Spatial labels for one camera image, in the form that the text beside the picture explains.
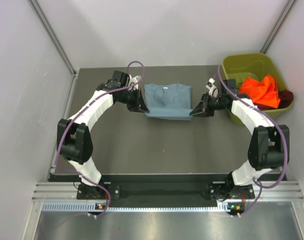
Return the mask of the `light blue t-shirt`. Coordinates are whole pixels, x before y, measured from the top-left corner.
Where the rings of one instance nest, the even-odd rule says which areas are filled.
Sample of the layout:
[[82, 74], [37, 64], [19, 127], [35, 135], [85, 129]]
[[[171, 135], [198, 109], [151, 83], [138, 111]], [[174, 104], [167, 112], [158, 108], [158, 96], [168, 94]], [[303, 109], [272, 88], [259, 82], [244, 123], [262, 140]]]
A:
[[149, 113], [145, 115], [162, 120], [190, 121], [191, 89], [191, 86], [180, 83], [146, 84], [144, 92]]

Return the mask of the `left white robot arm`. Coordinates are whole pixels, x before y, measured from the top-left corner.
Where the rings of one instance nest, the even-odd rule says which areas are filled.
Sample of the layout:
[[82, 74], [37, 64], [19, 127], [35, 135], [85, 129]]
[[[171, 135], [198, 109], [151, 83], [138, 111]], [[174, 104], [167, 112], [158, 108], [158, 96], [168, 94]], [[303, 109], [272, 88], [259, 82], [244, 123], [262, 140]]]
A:
[[127, 106], [131, 112], [148, 113], [139, 84], [143, 77], [114, 71], [112, 78], [100, 84], [87, 103], [68, 119], [57, 124], [56, 155], [67, 160], [78, 173], [81, 189], [94, 199], [102, 197], [102, 174], [95, 166], [92, 155], [94, 144], [92, 129], [102, 115], [116, 103]]

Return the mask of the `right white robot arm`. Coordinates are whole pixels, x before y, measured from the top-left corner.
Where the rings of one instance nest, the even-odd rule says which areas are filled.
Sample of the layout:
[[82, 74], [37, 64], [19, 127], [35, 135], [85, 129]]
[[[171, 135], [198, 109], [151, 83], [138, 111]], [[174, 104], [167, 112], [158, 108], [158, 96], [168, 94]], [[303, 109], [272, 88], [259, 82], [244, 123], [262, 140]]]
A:
[[221, 89], [213, 78], [206, 83], [207, 93], [190, 112], [191, 117], [212, 117], [215, 111], [229, 110], [237, 116], [251, 134], [247, 160], [230, 172], [221, 187], [223, 200], [238, 197], [244, 188], [258, 183], [258, 179], [289, 163], [290, 131], [286, 125], [276, 124], [260, 111], [245, 93], [236, 90], [236, 81], [221, 82]]

